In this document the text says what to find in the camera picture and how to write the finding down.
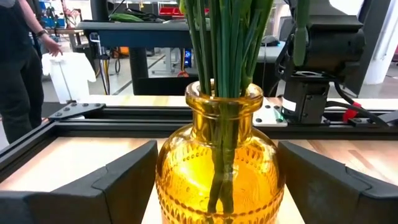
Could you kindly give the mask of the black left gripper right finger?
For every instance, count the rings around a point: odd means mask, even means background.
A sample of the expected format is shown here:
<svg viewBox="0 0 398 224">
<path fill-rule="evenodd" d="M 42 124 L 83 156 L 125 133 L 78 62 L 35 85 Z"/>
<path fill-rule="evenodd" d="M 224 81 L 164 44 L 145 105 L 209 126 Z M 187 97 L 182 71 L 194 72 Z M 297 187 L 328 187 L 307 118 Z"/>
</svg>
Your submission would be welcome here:
<svg viewBox="0 0 398 224">
<path fill-rule="evenodd" d="M 277 158 L 306 224 L 398 224 L 398 186 L 288 141 Z"/>
</svg>

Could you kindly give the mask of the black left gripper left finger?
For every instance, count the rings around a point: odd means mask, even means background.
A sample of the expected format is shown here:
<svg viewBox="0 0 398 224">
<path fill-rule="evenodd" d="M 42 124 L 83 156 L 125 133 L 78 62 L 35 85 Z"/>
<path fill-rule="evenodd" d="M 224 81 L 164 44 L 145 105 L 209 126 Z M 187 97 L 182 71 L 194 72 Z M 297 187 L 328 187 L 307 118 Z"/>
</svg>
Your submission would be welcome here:
<svg viewBox="0 0 398 224">
<path fill-rule="evenodd" d="M 50 192 L 0 192 L 0 224 L 140 224 L 155 181 L 157 141 Z"/>
</svg>

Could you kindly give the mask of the amber glass vase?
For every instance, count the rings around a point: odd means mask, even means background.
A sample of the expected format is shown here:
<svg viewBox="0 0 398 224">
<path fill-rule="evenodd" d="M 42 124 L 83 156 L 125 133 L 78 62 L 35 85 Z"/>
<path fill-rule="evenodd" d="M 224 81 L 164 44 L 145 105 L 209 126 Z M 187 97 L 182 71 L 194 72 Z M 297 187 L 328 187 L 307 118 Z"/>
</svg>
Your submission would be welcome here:
<svg viewBox="0 0 398 224">
<path fill-rule="evenodd" d="M 252 124 L 263 99 L 254 84 L 239 98 L 205 95 L 196 82 L 187 86 L 193 121 L 170 135 L 156 163 L 164 223 L 275 223 L 285 176 L 276 145 Z"/>
</svg>

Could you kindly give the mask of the silver corner plate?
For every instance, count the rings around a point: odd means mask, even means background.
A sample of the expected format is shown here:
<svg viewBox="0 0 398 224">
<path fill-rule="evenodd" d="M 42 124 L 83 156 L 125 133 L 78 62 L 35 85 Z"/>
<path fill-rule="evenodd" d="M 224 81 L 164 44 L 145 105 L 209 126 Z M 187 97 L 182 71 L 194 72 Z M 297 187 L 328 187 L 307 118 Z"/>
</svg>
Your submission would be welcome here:
<svg viewBox="0 0 398 224">
<path fill-rule="evenodd" d="M 272 103 L 266 103 L 254 112 L 252 123 L 255 127 L 286 127 L 288 125 L 279 107 Z"/>
</svg>

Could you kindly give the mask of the walking person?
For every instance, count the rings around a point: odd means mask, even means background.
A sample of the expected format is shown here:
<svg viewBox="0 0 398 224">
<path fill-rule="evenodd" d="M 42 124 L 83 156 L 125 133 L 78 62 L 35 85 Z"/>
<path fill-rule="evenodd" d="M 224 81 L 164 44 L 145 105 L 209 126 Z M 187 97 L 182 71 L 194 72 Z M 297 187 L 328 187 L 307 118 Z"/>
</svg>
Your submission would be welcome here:
<svg viewBox="0 0 398 224">
<path fill-rule="evenodd" d="M 48 32 L 27 0 L 0 0 L 0 116 L 8 143 L 42 123 L 42 65 L 29 36 Z"/>
</svg>

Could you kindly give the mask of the person's hand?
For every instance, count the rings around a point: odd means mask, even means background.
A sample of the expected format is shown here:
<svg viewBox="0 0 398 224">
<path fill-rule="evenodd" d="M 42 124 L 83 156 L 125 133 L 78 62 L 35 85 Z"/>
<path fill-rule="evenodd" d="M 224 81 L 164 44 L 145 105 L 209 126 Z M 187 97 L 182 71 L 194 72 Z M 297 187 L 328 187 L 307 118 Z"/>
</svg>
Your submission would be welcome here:
<svg viewBox="0 0 398 224">
<path fill-rule="evenodd" d="M 43 44 L 45 45 L 48 52 L 56 57 L 58 54 L 63 54 L 60 45 L 56 43 L 49 35 L 45 34 L 41 37 Z"/>
</svg>

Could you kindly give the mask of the red storage bins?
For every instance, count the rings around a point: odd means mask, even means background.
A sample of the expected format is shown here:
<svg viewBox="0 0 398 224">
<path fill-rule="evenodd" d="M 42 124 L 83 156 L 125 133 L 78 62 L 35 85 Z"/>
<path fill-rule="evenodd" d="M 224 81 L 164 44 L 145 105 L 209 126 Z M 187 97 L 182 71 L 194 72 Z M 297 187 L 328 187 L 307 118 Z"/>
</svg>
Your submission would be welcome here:
<svg viewBox="0 0 398 224">
<path fill-rule="evenodd" d="M 159 14 L 161 16 L 183 17 L 178 7 L 161 7 L 159 9 Z"/>
</svg>

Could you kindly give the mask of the black aluminium table frame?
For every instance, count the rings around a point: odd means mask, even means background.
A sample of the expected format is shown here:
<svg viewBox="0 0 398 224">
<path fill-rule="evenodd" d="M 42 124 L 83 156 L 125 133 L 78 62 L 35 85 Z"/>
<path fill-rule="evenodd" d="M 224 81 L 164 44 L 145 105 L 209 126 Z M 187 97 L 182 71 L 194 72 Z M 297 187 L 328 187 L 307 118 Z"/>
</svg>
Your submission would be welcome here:
<svg viewBox="0 0 398 224">
<path fill-rule="evenodd" d="M 369 110 L 386 126 L 360 114 L 348 122 L 343 109 L 325 109 L 319 122 L 303 124 L 285 116 L 286 127 L 256 127 L 271 139 L 398 141 L 398 111 Z M 107 106 L 72 103 L 49 120 L 0 150 L 0 183 L 58 137 L 166 138 L 192 122 L 192 111 L 182 106 Z"/>
</svg>

